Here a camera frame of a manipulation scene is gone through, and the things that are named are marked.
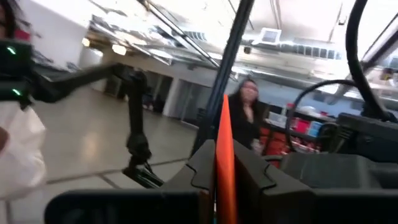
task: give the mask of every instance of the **black cable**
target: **black cable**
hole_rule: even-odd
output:
[[[356,0],[349,15],[346,30],[346,53],[349,71],[363,98],[363,100],[384,121],[389,120],[389,114],[378,97],[374,96],[371,87],[363,74],[361,64],[358,60],[358,29],[362,13],[368,0]]]
[[[308,87],[306,90],[304,90],[303,92],[301,92],[298,95],[298,97],[294,100],[293,106],[291,107],[291,109],[289,109],[289,112],[287,113],[287,118],[286,118],[286,124],[285,124],[286,143],[291,151],[296,152],[296,150],[293,146],[293,142],[292,142],[292,130],[290,129],[290,125],[292,123],[297,105],[299,105],[301,99],[308,93],[316,90],[317,88],[319,88],[321,86],[331,85],[331,84],[343,84],[343,85],[349,85],[349,86],[356,87],[355,82],[353,82],[351,80],[327,80],[327,81],[323,81],[323,82],[317,83],[315,85],[312,85],[312,86]]]

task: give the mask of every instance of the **ceiling light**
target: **ceiling light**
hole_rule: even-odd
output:
[[[90,46],[90,40],[88,40],[87,38],[83,38],[83,40],[81,40],[81,43],[85,47],[89,47]]]
[[[125,55],[127,52],[125,47],[116,44],[112,45],[112,50],[119,55]]]

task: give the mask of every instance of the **gray floor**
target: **gray floor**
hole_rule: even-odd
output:
[[[139,188],[120,169],[128,162],[127,104],[90,88],[55,105],[37,103],[34,109],[48,132],[43,155],[48,184],[27,198],[0,202],[0,224],[41,223],[47,202],[71,189]],[[162,179],[170,179],[184,165],[196,129],[179,121],[144,113],[144,129],[153,153],[151,164]]]

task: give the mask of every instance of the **orange plastic piece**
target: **orange plastic piece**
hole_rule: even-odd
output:
[[[217,223],[237,224],[234,147],[228,96],[224,95],[216,144]]]

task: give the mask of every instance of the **ceiling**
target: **ceiling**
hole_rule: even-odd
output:
[[[91,1],[99,5],[105,0]],[[254,73],[263,74],[262,76],[274,74],[285,78],[292,76],[295,82],[308,82],[309,78],[314,79],[313,81],[342,78],[341,75],[345,76],[348,73],[348,67],[341,56],[337,59],[337,55],[343,55],[344,50],[338,52],[331,48],[333,44],[329,44],[328,41],[343,37],[344,26],[336,24],[338,19],[351,10],[352,6],[348,4],[351,1],[345,0],[342,5],[342,0],[256,0],[246,26],[244,40],[241,42],[242,45],[252,47],[252,54],[245,54],[243,47],[240,47],[233,71],[256,71]],[[138,1],[118,0],[108,5],[112,8],[99,5],[100,11],[104,13],[98,13],[101,16],[93,16],[91,29],[96,33],[90,33],[87,38],[98,45],[123,45],[128,48],[128,55],[142,52],[167,64],[176,61],[214,68],[215,64],[206,59],[207,53],[220,64],[223,46],[228,38],[239,0],[151,2],[166,18],[177,25],[186,37],[176,34],[172,26],[146,10]],[[273,46],[252,45],[250,40],[253,38],[250,37],[260,34],[263,27],[281,29],[282,42]],[[202,51],[190,47],[186,38]],[[292,40],[294,43],[286,44],[283,39]]]
[[[202,30],[228,30],[240,0],[152,0],[180,26]],[[329,41],[343,0],[255,0],[246,30],[281,29],[284,39]]]

